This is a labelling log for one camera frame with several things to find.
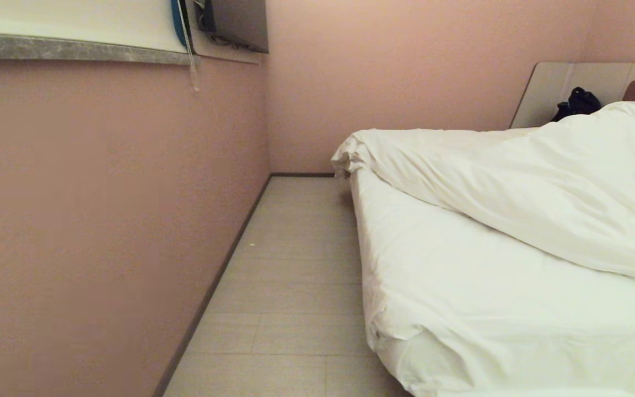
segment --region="pink wall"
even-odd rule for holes
[[[0,62],[0,395],[150,396],[268,173],[260,66]]]
[[[635,62],[635,0],[598,0],[583,62]]]
[[[582,51],[595,0],[268,0],[272,171],[331,171],[363,128],[507,128],[532,68]]]

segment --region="baseboard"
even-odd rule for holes
[[[227,265],[229,265],[229,260],[232,259],[232,255],[234,255],[234,250],[236,249],[236,246],[239,245],[239,240],[241,239],[242,234],[244,234],[244,231],[246,230],[246,226],[249,224],[249,220],[251,219],[251,216],[254,214],[254,211],[256,211],[256,207],[259,205],[259,201],[261,200],[261,197],[264,195],[264,192],[266,191],[266,188],[269,185],[269,181],[271,181],[271,178],[273,176],[275,175],[270,174],[269,178],[266,179],[263,188],[261,188],[259,195],[256,197],[256,200],[254,201],[254,205],[251,206],[251,210],[249,211],[249,214],[247,214],[246,218],[244,219],[244,223],[241,225],[241,228],[239,229],[239,232],[237,233],[236,237],[234,237],[234,242],[232,243],[232,246],[229,248],[229,251],[227,251],[227,255],[224,257],[224,262],[222,262],[222,266],[220,266],[219,271],[217,272],[216,276],[212,280],[212,284],[207,290],[205,297],[202,299],[200,306],[197,307],[196,314],[194,318],[192,318],[192,322],[190,326],[187,327],[187,331],[185,333],[185,336],[183,336],[183,340],[181,341],[181,344],[179,344],[178,349],[176,350],[176,353],[173,355],[171,362],[169,362],[168,367],[166,368],[166,372],[164,372],[163,377],[161,378],[161,381],[158,384],[158,387],[156,387],[156,391],[153,394],[154,397],[163,397],[163,395],[166,393],[166,389],[168,388],[168,385],[171,383],[173,374],[176,372],[176,368],[178,368],[178,364],[180,364],[181,359],[183,358],[183,355],[186,352],[187,345],[190,343],[192,336],[195,334],[197,325],[200,323],[200,320],[202,319],[202,315],[205,313],[205,309],[207,309],[209,300],[212,298],[212,294],[214,294],[215,289],[217,289],[217,286],[219,285],[219,280],[222,278],[224,271],[227,269]]]
[[[334,178],[335,173],[272,173],[271,176],[294,176],[295,178]]]

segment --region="bedding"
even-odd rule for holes
[[[597,129],[360,131],[333,156],[369,345],[417,397],[635,395],[635,104],[605,111]]]

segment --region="mattress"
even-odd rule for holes
[[[417,397],[635,395],[635,282],[368,169],[351,175],[368,344]]]

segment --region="tiled floor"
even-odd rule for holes
[[[349,186],[273,178],[165,397],[408,396],[365,341]]]

